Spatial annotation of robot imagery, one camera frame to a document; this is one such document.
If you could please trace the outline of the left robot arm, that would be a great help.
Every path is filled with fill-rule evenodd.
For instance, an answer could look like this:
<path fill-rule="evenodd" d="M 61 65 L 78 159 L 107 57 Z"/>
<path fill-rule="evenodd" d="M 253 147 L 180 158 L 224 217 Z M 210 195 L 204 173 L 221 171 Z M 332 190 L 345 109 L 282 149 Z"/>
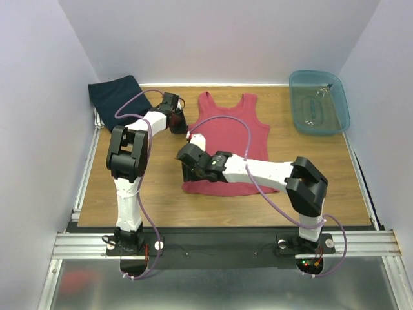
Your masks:
<path fill-rule="evenodd" d="M 106 167 L 116 186 L 117 221 L 113 236 L 104 237 L 108 250 L 122 255 L 136 255 L 145 245 L 141 219 L 142 203 L 139 191 L 148 165 L 152 138 L 170 129 L 173 134 L 186 132 L 183 109 L 185 101 L 177 94 L 164 92 L 162 102 L 141 116 L 122 111 L 144 92 L 127 101 L 115 113 L 115 119 L 135 118 L 136 121 L 112 129 Z"/>

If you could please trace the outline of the maroon tank top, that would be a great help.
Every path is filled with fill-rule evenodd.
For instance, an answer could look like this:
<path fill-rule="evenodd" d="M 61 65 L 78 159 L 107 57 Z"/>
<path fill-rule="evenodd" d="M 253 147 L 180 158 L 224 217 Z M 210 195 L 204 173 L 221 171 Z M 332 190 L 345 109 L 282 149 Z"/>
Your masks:
<path fill-rule="evenodd" d="M 239 103 L 232 108 L 216 105 L 212 95 L 204 92 L 199 95 L 199 117 L 192 129 L 202 121 L 215 117 L 198 127 L 195 132 L 202 134 L 206 139 L 206 151 L 213 155 L 217 151 L 231 152 L 238 156 L 245 154 L 248 141 L 248 133 L 244 125 L 227 118 L 227 116 L 240 119 L 249 127 L 252 142 L 248 150 L 248 157 L 253 160 L 268 160 L 267 139 L 270 126 L 260 122 L 256 115 L 257 96 L 255 94 L 243 94 Z M 210 183 L 207 180 L 184 182 L 182 189 L 189 194 L 202 194 L 207 196 L 250 196 L 257 194 L 256 187 L 249 183 Z"/>

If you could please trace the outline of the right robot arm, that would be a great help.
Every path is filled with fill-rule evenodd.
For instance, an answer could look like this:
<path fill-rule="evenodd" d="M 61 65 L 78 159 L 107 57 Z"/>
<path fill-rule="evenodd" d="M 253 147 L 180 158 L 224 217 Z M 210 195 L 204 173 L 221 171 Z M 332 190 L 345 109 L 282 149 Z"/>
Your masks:
<path fill-rule="evenodd" d="M 221 151 L 212 156 L 193 143 L 184 145 L 176 158 L 182 164 L 185 181 L 250 183 L 260 193 L 262 187 L 285 192 L 299 214 L 298 247 L 311 252 L 320 245 L 328 180 L 307 158 L 298 156 L 293 162 L 270 162 Z"/>

